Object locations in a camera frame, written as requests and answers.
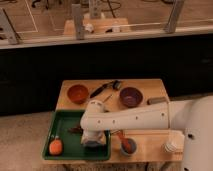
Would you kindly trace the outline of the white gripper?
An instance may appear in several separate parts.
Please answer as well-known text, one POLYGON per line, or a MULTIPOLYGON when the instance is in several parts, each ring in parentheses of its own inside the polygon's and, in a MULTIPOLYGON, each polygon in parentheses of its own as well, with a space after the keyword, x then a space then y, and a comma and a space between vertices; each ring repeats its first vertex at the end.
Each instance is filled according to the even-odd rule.
POLYGON ((103 131, 87 131, 84 130, 81 138, 82 143, 86 143, 88 141, 95 141, 100 144, 106 143, 106 136, 103 131))

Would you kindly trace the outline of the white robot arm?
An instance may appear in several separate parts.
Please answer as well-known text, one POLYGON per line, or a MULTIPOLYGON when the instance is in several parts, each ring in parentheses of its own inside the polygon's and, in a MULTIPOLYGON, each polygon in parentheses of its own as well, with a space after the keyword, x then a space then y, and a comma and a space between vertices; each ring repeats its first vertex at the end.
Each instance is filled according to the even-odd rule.
POLYGON ((181 171, 213 171, 213 96, 163 102, 102 113, 102 102, 88 103, 80 125, 90 133, 105 130, 183 130, 181 171))

